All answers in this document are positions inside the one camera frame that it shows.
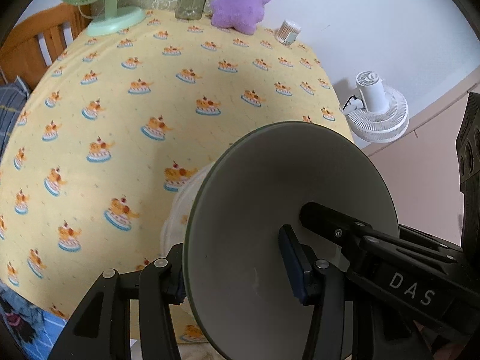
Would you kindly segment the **pile of clothes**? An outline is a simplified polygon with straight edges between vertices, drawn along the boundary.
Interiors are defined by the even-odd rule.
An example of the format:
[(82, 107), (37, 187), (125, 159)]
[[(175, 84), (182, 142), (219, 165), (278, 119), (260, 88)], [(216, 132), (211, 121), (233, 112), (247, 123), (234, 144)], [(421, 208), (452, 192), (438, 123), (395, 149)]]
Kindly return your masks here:
[(17, 343), (32, 344), (44, 328), (43, 310), (1, 282), (1, 316)]

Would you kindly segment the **large yellow floral plate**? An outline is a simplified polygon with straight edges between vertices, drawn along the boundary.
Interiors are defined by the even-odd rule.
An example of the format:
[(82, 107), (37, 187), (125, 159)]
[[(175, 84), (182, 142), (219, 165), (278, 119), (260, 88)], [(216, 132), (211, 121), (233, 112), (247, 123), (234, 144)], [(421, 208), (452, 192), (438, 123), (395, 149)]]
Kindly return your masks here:
[(160, 256), (165, 257), (176, 244), (185, 240), (185, 233), (191, 209), (199, 189), (212, 169), (213, 163), (200, 169), (179, 189), (172, 202), (168, 218), (164, 221), (160, 233)]

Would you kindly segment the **grey plaid pillow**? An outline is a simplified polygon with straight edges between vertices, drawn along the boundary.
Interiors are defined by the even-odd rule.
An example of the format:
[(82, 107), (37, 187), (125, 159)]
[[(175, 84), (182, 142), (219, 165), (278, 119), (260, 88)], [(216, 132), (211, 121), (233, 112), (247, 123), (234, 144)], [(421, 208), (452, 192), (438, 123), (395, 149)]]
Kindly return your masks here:
[(4, 154), (10, 135), (29, 99), (30, 88), (18, 76), (9, 84), (0, 89), (0, 149)]

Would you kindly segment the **cotton swab container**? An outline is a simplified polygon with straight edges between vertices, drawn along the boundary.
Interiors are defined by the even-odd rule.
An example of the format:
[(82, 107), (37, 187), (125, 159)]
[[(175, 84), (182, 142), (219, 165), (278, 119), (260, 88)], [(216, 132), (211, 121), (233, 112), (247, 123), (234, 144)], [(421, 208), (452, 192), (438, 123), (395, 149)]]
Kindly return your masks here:
[(292, 20), (285, 19), (274, 33), (275, 39), (284, 46), (291, 46), (301, 32), (301, 27)]

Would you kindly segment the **purple plush toy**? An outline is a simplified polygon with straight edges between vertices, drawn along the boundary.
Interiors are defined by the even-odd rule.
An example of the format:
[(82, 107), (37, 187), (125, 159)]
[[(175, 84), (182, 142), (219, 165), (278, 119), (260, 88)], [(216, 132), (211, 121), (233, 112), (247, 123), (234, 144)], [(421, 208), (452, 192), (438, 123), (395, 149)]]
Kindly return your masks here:
[(253, 35), (264, 19), (264, 7), (271, 0), (212, 0), (211, 25), (222, 29), (235, 29)]

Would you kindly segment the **floral ceramic bowl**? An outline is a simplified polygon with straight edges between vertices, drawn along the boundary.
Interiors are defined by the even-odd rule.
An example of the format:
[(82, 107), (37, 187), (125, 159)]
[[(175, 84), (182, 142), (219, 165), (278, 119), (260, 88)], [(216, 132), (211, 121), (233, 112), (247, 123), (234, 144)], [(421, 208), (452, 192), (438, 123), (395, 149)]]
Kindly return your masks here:
[(317, 124), (270, 124), (232, 144), (194, 200), (184, 241), (193, 315), (226, 359), (300, 359), (317, 278), (347, 267), (336, 214), (398, 234), (391, 194), (368, 157)]

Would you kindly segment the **yellow patterned tablecloth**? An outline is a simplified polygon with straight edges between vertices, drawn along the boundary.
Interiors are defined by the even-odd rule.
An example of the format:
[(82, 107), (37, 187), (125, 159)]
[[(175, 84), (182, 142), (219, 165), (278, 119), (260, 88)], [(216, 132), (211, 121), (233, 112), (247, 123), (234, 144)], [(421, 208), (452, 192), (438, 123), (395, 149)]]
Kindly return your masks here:
[(21, 111), (1, 160), (1, 280), (67, 319), (98, 275), (160, 256), (176, 196), (250, 131), (284, 120), (350, 135), (302, 43), (151, 10), (82, 33)]

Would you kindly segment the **blue bed sheet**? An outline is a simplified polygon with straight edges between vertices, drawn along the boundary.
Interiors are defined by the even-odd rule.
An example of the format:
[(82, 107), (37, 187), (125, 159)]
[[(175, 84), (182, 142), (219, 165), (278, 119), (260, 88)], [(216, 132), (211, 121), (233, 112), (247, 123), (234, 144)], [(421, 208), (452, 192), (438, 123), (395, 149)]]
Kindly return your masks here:
[(55, 342), (64, 330), (67, 320), (47, 311), (41, 311), (41, 324), (34, 328), (32, 343), (21, 345), (27, 359), (48, 359)]

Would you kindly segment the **white clip fan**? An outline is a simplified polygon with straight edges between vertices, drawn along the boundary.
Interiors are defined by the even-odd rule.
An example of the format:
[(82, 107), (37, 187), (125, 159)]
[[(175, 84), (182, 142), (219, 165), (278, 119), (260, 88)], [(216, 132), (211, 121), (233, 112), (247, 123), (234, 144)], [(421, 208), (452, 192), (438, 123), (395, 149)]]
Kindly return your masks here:
[(409, 125), (405, 96), (384, 84), (374, 71), (359, 72), (355, 82), (360, 96), (350, 96), (340, 108), (352, 132), (374, 144), (391, 143), (402, 137)]

